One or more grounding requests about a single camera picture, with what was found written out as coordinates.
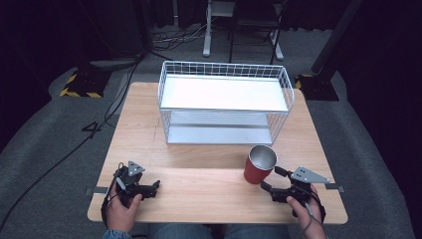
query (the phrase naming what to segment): table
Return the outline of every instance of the table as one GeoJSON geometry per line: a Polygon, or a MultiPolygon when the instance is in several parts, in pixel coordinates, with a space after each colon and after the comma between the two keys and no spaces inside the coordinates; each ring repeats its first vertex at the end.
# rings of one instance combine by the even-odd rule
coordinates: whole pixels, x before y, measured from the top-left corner
{"type": "MultiPolygon", "coordinates": [[[[259,185],[248,183],[243,169],[250,145],[167,144],[157,105],[157,83],[133,83],[126,97],[97,187],[108,187],[120,162],[146,168],[141,184],[161,180],[155,198],[142,201],[139,222],[295,223],[288,204],[273,202],[259,185]]],[[[296,102],[272,148],[278,166],[304,166],[334,182],[305,99],[296,102]]],[[[288,188],[288,179],[270,174],[267,182],[288,188]]],[[[347,221],[337,190],[316,184],[326,210],[325,223],[347,221]]],[[[102,221],[104,194],[94,194],[88,217],[102,221]]]]}
{"type": "MultiPolygon", "coordinates": [[[[235,6],[234,2],[222,2],[222,1],[214,1],[208,0],[208,7],[207,7],[207,28],[205,31],[205,40],[204,40],[204,50],[202,51],[203,57],[209,57],[211,55],[211,24],[212,24],[212,16],[215,17],[232,17],[233,16],[233,8],[235,6]]],[[[272,44],[276,43],[276,36],[275,32],[272,32],[271,42],[272,44]]],[[[276,58],[277,60],[281,61],[285,57],[283,56],[282,49],[280,48],[280,44],[277,43],[276,48],[276,58]]]]}

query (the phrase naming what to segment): black chair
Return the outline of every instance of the black chair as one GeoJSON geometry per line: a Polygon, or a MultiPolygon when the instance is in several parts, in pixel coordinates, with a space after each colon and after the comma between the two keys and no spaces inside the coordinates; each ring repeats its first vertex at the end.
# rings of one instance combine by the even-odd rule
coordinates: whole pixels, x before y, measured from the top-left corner
{"type": "Polygon", "coordinates": [[[276,56],[276,50],[280,38],[280,20],[282,16],[282,10],[276,8],[275,4],[279,4],[281,9],[285,4],[285,0],[236,0],[235,8],[233,10],[232,26],[229,32],[230,38],[230,57],[229,63],[233,59],[233,50],[235,45],[253,45],[253,46],[267,46],[263,44],[269,42],[272,46],[272,56],[270,64],[273,64],[274,57],[276,56]],[[252,31],[252,32],[267,32],[265,41],[261,43],[245,43],[235,42],[235,35],[238,31],[252,31]],[[275,44],[271,41],[271,34],[276,34],[275,44]]]}

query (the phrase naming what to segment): red cup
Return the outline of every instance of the red cup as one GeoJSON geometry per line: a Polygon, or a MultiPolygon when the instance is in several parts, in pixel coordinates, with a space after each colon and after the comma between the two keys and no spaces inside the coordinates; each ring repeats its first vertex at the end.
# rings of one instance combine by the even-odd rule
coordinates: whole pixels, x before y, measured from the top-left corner
{"type": "Polygon", "coordinates": [[[252,184],[258,184],[271,173],[277,164],[277,155],[266,145],[255,145],[246,159],[245,179],[252,184]]]}

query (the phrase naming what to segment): white wire basket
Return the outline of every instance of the white wire basket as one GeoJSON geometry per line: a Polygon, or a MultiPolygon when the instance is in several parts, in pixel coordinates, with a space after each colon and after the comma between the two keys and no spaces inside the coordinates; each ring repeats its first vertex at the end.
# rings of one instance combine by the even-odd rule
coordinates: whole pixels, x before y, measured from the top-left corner
{"type": "Polygon", "coordinates": [[[283,66],[166,61],[158,86],[167,143],[272,145],[294,101],[283,66]]]}

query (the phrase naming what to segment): sleeve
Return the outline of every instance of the sleeve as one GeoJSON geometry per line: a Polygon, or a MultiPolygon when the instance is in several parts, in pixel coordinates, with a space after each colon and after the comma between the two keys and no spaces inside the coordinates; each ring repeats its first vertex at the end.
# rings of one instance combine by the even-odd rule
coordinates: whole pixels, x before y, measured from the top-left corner
{"type": "Polygon", "coordinates": [[[122,231],[107,230],[103,235],[103,239],[132,239],[132,237],[122,231]]]}

